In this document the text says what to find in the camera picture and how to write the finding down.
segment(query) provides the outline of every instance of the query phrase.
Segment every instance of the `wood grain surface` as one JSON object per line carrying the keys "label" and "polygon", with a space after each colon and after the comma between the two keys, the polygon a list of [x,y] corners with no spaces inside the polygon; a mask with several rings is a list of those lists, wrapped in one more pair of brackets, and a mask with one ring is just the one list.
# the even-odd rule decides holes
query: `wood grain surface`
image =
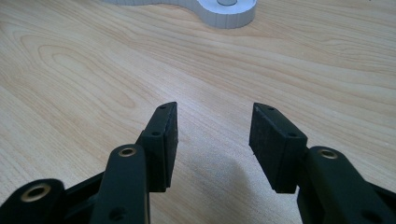
{"label": "wood grain surface", "polygon": [[254,102],[396,191],[396,1],[259,0],[211,28],[182,7],[0,0],[0,203],[38,178],[67,188],[177,101],[172,188],[152,223],[301,223],[248,146]]}

